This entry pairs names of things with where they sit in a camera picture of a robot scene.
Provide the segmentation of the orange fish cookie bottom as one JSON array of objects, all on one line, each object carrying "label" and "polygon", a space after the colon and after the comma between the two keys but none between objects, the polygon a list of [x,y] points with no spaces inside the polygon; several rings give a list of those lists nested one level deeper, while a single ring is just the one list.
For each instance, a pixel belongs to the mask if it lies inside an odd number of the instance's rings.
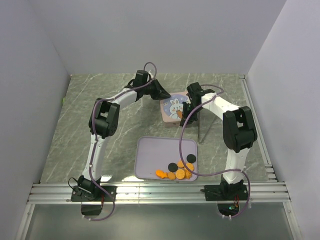
[{"label": "orange fish cookie bottom", "polygon": [[155,174],[157,177],[161,178],[161,179],[167,179],[168,178],[168,174],[165,171],[162,170],[156,170]]}]

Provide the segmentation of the black sandwich cookie centre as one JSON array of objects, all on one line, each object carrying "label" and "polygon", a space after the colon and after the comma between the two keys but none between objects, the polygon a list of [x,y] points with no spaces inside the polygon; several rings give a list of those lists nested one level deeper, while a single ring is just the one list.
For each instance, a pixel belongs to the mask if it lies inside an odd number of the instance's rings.
[{"label": "black sandwich cookie centre", "polygon": [[176,163],[171,162],[168,164],[168,170],[172,173],[176,172],[178,170],[178,166]]}]

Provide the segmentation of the lilac plastic tray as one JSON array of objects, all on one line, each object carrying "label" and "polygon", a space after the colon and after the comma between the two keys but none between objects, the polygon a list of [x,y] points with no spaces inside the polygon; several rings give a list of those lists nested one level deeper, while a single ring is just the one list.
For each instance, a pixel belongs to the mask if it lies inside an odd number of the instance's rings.
[{"label": "lilac plastic tray", "polygon": [[[187,164],[187,155],[196,156],[196,162],[192,163],[194,172],[198,172],[198,145],[192,139],[183,138],[181,149],[184,162]],[[179,152],[179,138],[143,136],[138,140],[136,158],[134,164],[134,174],[138,179],[157,181],[182,181],[192,182],[197,179],[197,175],[191,174],[189,178],[174,179],[160,178],[156,176],[156,170],[166,173],[170,163],[177,164],[181,160]]]}]

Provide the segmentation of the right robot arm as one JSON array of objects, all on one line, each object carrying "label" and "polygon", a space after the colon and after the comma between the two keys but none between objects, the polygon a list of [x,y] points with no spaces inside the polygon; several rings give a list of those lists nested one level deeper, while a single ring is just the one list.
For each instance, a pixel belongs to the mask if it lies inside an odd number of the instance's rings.
[{"label": "right robot arm", "polygon": [[237,106],[223,99],[218,92],[203,89],[198,82],[190,84],[187,89],[188,102],[183,103],[180,126],[185,128],[198,119],[198,112],[205,109],[222,121],[222,137],[226,145],[227,159],[225,170],[220,171],[220,184],[208,185],[203,189],[208,201],[245,200],[250,196],[250,186],[244,185],[247,175],[244,167],[247,155],[258,139],[252,110],[248,106]]}]

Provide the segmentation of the orange round cookie tray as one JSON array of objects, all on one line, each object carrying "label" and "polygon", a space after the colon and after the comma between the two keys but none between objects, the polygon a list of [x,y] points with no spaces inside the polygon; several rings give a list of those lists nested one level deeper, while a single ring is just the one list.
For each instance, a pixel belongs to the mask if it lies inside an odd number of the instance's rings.
[{"label": "orange round cookie tray", "polygon": [[182,162],[181,160],[177,163],[177,166],[178,166],[179,168],[184,168],[184,167],[185,167],[184,164],[183,164],[183,162]]}]

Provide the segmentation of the black sandwich cookie right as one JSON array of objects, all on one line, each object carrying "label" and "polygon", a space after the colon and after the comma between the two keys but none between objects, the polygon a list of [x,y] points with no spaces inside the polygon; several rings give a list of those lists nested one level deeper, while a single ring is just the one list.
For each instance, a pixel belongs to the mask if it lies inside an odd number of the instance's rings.
[{"label": "black sandwich cookie right", "polygon": [[196,160],[197,160],[197,157],[194,155],[194,154],[188,154],[187,157],[186,157],[186,160],[188,163],[195,163]]}]

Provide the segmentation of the orange waffle cookie right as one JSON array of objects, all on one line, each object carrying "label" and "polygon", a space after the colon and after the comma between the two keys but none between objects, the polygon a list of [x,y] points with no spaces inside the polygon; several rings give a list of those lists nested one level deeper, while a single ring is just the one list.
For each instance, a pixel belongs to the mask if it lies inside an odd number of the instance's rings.
[{"label": "orange waffle cookie right", "polygon": [[188,168],[189,170],[191,170],[191,171],[194,171],[194,169],[195,169],[195,168],[194,168],[194,165],[193,165],[192,163],[189,163],[189,162],[188,162],[188,163],[186,164],[186,166],[187,166],[187,168]]}]

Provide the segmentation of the orange round waffle cookie bottom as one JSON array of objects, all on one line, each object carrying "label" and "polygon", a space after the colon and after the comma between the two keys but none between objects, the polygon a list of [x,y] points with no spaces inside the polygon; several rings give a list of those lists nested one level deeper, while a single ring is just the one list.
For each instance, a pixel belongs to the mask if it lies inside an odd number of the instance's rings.
[{"label": "orange round waffle cookie bottom", "polygon": [[175,172],[175,177],[176,179],[178,180],[183,180],[185,177],[186,177],[186,172],[184,169],[178,169],[176,172]]}]

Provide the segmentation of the metal tongs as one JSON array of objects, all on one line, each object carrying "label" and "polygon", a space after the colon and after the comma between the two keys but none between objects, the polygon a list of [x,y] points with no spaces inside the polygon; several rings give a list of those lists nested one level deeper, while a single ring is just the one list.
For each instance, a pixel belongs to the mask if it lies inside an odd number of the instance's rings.
[{"label": "metal tongs", "polygon": [[202,144],[205,141],[206,136],[209,134],[210,129],[216,120],[217,116],[207,109],[198,113],[197,142],[199,144]]}]

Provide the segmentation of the black sandwich cookie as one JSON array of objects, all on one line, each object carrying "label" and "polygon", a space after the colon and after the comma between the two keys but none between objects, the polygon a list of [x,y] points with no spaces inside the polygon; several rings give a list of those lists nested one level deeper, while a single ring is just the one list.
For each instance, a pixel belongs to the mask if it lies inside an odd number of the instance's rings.
[{"label": "black sandwich cookie", "polygon": [[168,164],[168,170],[172,173],[176,172],[178,170],[178,166],[176,163],[171,162]]},{"label": "black sandwich cookie", "polygon": [[186,157],[186,160],[188,163],[195,163],[196,160],[197,160],[197,157],[194,155],[194,154],[188,154],[187,157]]}]

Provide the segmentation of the aluminium rail frame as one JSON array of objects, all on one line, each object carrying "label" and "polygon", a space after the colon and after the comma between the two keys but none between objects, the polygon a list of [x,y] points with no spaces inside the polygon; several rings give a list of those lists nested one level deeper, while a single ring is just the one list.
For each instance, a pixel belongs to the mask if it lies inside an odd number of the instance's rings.
[{"label": "aluminium rail frame", "polygon": [[116,133],[102,163],[101,184],[115,186],[115,202],[105,201],[99,217],[87,220],[81,202],[72,202],[68,178],[83,171],[90,148],[88,121],[97,98],[120,92],[132,73],[73,74],[39,184],[31,188],[20,240],[292,240],[286,185],[276,179],[266,146],[258,137],[245,172],[250,201],[240,201],[241,214],[221,216],[218,204],[205,199],[204,187],[218,185],[227,147],[217,118],[202,144],[198,122],[183,135],[197,143],[200,176],[195,181],[141,180],[135,176],[141,137],[177,138],[180,127],[163,125],[158,101],[145,96],[120,112]]}]

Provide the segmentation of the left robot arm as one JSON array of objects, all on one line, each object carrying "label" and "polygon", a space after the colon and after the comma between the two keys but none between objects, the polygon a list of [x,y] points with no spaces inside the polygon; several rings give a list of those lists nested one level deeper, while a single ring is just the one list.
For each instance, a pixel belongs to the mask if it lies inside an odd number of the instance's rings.
[{"label": "left robot arm", "polygon": [[91,133],[88,158],[72,188],[72,202],[98,201],[107,195],[100,185],[107,145],[118,129],[120,111],[145,95],[153,100],[171,97],[156,79],[156,74],[143,69],[136,72],[121,92],[109,98],[96,99],[88,122]]}]

